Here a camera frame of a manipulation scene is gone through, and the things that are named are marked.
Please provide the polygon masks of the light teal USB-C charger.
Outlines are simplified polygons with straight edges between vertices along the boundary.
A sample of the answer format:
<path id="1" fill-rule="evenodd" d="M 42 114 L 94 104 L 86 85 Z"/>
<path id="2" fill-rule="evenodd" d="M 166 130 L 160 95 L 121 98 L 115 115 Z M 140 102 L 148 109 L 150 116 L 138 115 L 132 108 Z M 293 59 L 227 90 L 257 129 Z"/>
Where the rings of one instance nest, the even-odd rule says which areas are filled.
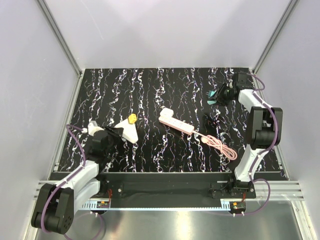
<path id="1" fill-rule="evenodd" d="M 217 104 L 217 101 L 216 100 L 208 100 L 207 103 L 209 105 L 215 105 L 215 104 Z"/>

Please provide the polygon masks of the white triangular socket adapter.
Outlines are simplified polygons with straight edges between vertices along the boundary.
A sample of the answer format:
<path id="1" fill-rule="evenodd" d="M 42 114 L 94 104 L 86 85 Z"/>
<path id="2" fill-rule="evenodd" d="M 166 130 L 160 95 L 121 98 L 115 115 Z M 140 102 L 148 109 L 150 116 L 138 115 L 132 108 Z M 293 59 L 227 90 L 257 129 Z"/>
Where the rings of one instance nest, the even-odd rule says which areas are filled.
<path id="1" fill-rule="evenodd" d="M 132 144 L 137 143 L 139 138 L 134 120 L 130 120 L 130 118 L 127 117 L 125 120 L 115 125 L 114 128 L 123 129 L 122 133 L 120 134 L 123 139 Z"/>

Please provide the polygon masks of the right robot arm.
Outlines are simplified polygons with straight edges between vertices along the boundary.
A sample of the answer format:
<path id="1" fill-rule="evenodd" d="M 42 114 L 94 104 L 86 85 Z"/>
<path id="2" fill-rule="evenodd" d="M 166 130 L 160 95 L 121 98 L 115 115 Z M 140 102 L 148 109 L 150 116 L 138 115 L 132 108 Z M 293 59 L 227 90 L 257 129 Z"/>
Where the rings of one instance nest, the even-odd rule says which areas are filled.
<path id="1" fill-rule="evenodd" d="M 283 110 L 258 96 L 249 81 L 250 74 L 237 72 L 216 91 L 209 91 L 207 103 L 226 107 L 238 101 L 249 113 L 245 131 L 245 152 L 226 184 L 212 184 L 214 198 L 255 198 L 254 175 L 264 156 L 281 140 Z"/>

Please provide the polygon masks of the yellow USB charger plug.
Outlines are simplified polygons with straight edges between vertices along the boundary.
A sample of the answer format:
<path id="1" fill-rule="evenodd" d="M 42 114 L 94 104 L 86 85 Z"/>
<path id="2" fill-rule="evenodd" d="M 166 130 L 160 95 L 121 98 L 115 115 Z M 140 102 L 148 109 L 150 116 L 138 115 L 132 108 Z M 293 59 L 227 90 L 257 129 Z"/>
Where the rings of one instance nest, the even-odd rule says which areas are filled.
<path id="1" fill-rule="evenodd" d="M 135 113 L 132 113 L 128 116 L 127 120 L 130 125 L 134 125 L 137 121 L 137 115 Z"/>

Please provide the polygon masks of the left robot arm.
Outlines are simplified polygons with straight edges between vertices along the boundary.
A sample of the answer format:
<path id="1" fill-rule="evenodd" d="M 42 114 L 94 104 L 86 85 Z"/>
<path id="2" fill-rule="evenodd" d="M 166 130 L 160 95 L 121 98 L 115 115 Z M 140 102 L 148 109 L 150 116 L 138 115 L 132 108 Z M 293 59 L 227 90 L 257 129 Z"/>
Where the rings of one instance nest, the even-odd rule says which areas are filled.
<path id="1" fill-rule="evenodd" d="M 39 190 L 30 224 L 45 233 L 66 234 L 76 212 L 90 197 L 103 198 L 108 193 L 100 174 L 109 151 L 122 140 L 124 129 L 89 126 L 82 131 L 88 135 L 85 146 L 71 135 L 81 152 L 80 165 L 60 181 L 46 183 Z"/>

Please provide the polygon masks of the dark teal dual USB charger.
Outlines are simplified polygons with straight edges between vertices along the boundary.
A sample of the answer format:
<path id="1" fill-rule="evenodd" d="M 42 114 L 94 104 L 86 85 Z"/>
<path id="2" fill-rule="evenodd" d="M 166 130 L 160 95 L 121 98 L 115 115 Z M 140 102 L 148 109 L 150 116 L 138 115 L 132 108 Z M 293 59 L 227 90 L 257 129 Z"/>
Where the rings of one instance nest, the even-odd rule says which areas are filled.
<path id="1" fill-rule="evenodd" d="M 215 91 L 213 91 L 213 90 L 210 90 L 208 93 L 207 93 L 207 97 L 208 98 L 211 98 L 212 96 L 214 96 L 215 95 Z"/>

